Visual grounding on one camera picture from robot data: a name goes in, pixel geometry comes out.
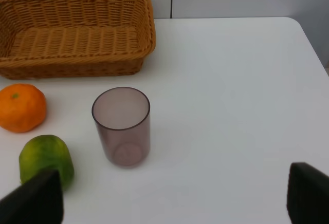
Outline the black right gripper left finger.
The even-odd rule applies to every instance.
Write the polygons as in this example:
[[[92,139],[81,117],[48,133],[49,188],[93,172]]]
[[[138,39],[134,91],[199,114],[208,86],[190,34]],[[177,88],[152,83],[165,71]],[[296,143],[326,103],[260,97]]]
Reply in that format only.
[[[57,170],[43,170],[1,199],[1,223],[62,223],[63,217]]]

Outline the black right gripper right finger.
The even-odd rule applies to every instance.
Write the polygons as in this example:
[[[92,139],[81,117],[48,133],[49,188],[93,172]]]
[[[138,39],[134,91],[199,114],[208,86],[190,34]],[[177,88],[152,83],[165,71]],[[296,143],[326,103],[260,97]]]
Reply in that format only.
[[[286,207],[291,223],[328,224],[328,175],[305,162],[292,163]]]

